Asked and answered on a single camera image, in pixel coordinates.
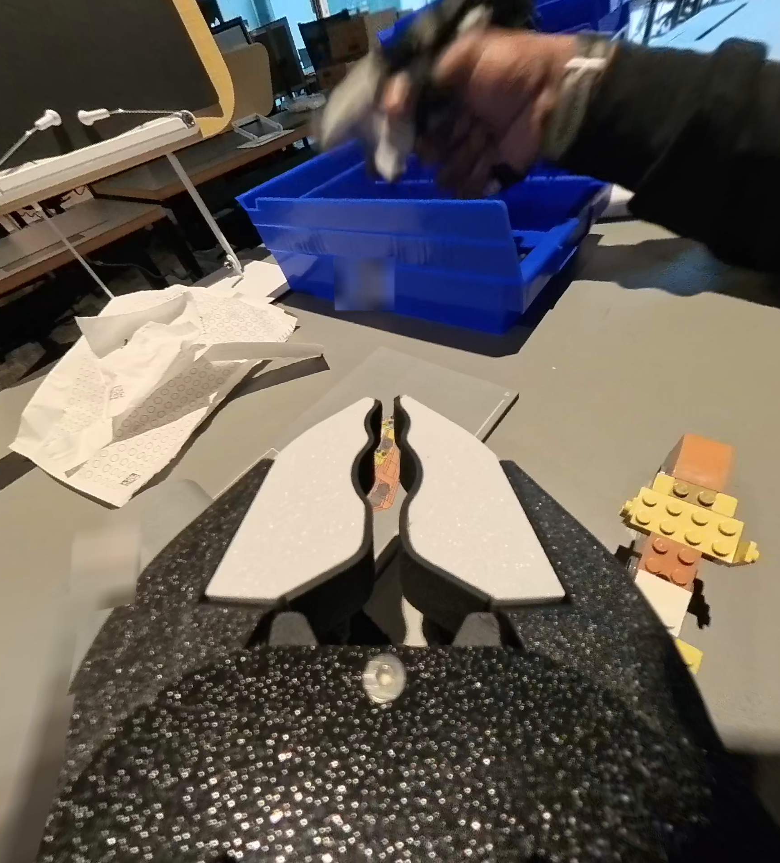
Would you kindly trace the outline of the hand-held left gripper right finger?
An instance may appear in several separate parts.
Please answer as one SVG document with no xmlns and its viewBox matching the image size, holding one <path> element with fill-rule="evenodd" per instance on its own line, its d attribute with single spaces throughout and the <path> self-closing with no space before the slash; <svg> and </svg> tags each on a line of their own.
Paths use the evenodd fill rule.
<svg viewBox="0 0 780 863">
<path fill-rule="evenodd" d="M 478 437 L 412 398 L 394 404 L 406 497 L 399 539 L 415 573 L 484 605 L 541 605 L 566 597 L 560 578 L 497 456 Z"/>
</svg>

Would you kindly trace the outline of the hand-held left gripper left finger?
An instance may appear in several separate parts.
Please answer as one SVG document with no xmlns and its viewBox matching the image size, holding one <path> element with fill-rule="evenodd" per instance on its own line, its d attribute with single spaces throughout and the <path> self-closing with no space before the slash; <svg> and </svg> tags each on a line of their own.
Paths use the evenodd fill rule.
<svg viewBox="0 0 780 863">
<path fill-rule="evenodd" d="M 280 450 L 205 597 L 276 605 L 374 561 L 374 450 L 382 404 L 364 397 Z"/>
</svg>

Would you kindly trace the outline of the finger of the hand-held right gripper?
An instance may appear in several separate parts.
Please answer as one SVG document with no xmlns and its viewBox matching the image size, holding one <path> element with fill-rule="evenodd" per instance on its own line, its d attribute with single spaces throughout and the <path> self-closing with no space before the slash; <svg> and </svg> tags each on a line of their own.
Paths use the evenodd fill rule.
<svg viewBox="0 0 780 863">
<path fill-rule="evenodd" d="M 406 171 L 415 142 L 416 126 L 411 116 L 375 110 L 370 119 L 370 160 L 375 176 L 396 182 Z"/>
<path fill-rule="evenodd" d="M 395 145 L 397 131 L 380 108 L 387 78 L 384 59 L 360 59 L 330 92 L 321 110 L 321 145 L 338 147 L 352 139 Z"/>
</svg>

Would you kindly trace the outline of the blue plastic bin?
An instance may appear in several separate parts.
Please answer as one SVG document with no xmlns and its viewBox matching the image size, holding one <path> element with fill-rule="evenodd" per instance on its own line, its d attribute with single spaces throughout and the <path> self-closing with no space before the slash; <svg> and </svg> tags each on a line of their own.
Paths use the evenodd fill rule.
<svg viewBox="0 0 780 863">
<path fill-rule="evenodd" d="M 580 31 L 614 36 L 630 22 L 631 1 L 536 1 L 545 33 Z"/>
<path fill-rule="evenodd" d="M 290 290 L 338 299 L 377 276 L 390 311 L 502 334 L 574 260 L 611 187 L 536 168 L 484 200 L 449 197 L 415 157 L 395 183 L 374 178 L 351 142 L 236 198 Z"/>
</svg>

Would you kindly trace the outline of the grey instruction booklet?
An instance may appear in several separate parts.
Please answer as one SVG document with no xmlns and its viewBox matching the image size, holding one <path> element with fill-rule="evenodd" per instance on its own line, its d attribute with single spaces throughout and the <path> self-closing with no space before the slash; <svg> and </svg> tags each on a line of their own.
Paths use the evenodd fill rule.
<svg viewBox="0 0 780 863">
<path fill-rule="evenodd" d="M 383 405 L 382 437 L 375 453 L 375 483 L 369 496 L 374 510 L 376 581 L 363 610 L 349 624 L 348 641 L 355 645 L 425 642 L 420 614 L 408 608 L 402 598 L 395 559 L 398 516 L 406 494 L 399 479 L 393 403 L 402 394 L 410 395 L 481 441 L 488 438 L 518 397 L 516 391 L 507 387 L 379 348 L 343 374 L 272 446 L 281 450 L 310 426 L 364 397 L 379 400 Z"/>
</svg>

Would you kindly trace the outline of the brown yellow toy brick model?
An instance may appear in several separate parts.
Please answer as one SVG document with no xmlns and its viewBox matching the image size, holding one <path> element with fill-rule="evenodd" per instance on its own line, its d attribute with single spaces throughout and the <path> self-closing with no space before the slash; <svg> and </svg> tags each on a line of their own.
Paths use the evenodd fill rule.
<svg viewBox="0 0 780 863">
<path fill-rule="evenodd" d="M 747 538 L 729 495 L 735 448 L 687 433 L 653 479 L 624 502 L 620 517 L 634 534 L 628 569 L 686 667 L 697 674 L 702 652 L 680 638 L 703 562 L 754 565 L 757 543 Z"/>
</svg>

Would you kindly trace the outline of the person's right forearm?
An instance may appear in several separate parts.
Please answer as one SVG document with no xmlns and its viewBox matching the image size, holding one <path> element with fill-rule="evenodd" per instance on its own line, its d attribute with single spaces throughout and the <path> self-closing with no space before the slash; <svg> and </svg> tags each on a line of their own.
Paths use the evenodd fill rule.
<svg viewBox="0 0 780 863">
<path fill-rule="evenodd" d="M 643 221 L 780 276 L 780 60 L 620 43 L 557 164 L 633 193 Z"/>
</svg>

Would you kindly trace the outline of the white bar desk lamp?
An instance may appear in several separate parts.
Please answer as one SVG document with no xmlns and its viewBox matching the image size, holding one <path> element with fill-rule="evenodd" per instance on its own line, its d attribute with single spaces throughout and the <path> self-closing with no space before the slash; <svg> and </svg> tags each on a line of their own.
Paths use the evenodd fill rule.
<svg viewBox="0 0 780 863">
<path fill-rule="evenodd" d="M 28 203 L 38 205 L 42 198 L 91 184 L 164 156 L 226 253 L 227 267 L 238 277 L 242 277 L 243 265 L 177 157 L 177 151 L 181 148 L 209 139 L 217 134 L 219 129 L 225 128 L 230 117 L 197 116 L 186 110 L 162 112 L 95 109 L 79 111 L 77 114 L 81 124 L 87 127 L 112 116 L 142 116 L 149 117 L 149 121 L 113 138 L 92 143 L 65 155 L 34 160 L 6 171 L 0 170 L 0 211 L 17 210 Z M 0 158 L 0 167 L 33 135 L 61 124 L 60 114 L 46 110 Z"/>
</svg>

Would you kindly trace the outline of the wood-edged grey desk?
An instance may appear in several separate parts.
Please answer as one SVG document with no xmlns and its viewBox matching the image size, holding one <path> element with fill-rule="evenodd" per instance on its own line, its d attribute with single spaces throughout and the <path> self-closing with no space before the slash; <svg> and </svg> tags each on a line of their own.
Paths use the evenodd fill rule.
<svg viewBox="0 0 780 863">
<path fill-rule="evenodd" d="M 305 139 L 309 125 L 317 117 L 325 103 L 323 96 L 305 97 L 292 102 L 294 111 L 282 111 L 272 120 L 281 124 L 286 133 L 255 149 L 238 149 L 244 164 L 262 156 L 280 151 L 299 139 Z M 88 205 L 94 212 L 95 222 L 74 226 L 73 213 L 65 212 L 54 218 L 43 217 L 40 224 L 13 232 L 0 240 L 0 298 L 26 286 L 40 276 L 50 273 L 69 260 L 80 263 L 91 277 L 95 274 L 84 259 L 83 252 L 100 248 L 103 244 L 120 239 L 139 227 L 158 222 L 164 215 L 162 207 L 151 200 L 146 206 L 139 200 L 117 200 L 120 215 L 109 212 L 102 217 L 103 200 L 93 200 Z"/>
</svg>

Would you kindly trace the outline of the person's right hand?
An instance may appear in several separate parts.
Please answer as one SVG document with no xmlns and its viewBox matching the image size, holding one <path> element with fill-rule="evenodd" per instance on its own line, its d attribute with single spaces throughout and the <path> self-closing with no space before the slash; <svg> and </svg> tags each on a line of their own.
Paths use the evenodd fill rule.
<svg viewBox="0 0 780 863">
<path fill-rule="evenodd" d="M 495 167 L 525 176 L 537 160 L 544 126 L 559 98 L 573 36 L 489 28 L 455 40 L 436 62 L 430 89 L 437 105 L 421 108 L 405 74 L 384 90 L 388 116 L 421 119 L 416 149 L 439 183 L 461 198 L 497 185 Z"/>
</svg>

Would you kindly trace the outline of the cardboard box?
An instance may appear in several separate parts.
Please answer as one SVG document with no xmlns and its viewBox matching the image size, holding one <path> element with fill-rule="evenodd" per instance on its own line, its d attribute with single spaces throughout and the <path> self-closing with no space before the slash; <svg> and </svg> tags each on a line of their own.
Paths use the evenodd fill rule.
<svg viewBox="0 0 780 863">
<path fill-rule="evenodd" d="M 395 24 L 399 9 L 353 14 L 348 9 L 311 22 L 298 23 L 319 90 L 330 91 L 355 61 L 377 47 L 378 32 Z"/>
</svg>

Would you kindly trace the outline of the crumpled white paper bag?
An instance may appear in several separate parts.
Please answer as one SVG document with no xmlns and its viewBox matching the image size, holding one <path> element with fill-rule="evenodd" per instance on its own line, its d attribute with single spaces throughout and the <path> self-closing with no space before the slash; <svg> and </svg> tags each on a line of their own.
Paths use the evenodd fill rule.
<svg viewBox="0 0 780 863">
<path fill-rule="evenodd" d="M 323 355 L 245 278 L 112 298 L 20 416 L 10 450 L 73 490 L 122 507 L 265 361 Z"/>
</svg>

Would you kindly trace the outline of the black wood-edged divider panel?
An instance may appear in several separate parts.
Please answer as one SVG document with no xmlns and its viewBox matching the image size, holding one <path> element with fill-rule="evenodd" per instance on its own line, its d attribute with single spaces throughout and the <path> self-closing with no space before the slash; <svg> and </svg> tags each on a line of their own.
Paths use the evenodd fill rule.
<svg viewBox="0 0 780 863">
<path fill-rule="evenodd" d="M 61 129 L 25 157 L 88 145 L 80 110 L 188 110 L 210 138 L 233 105 L 198 2 L 0 2 L 0 157 L 48 109 Z"/>
</svg>

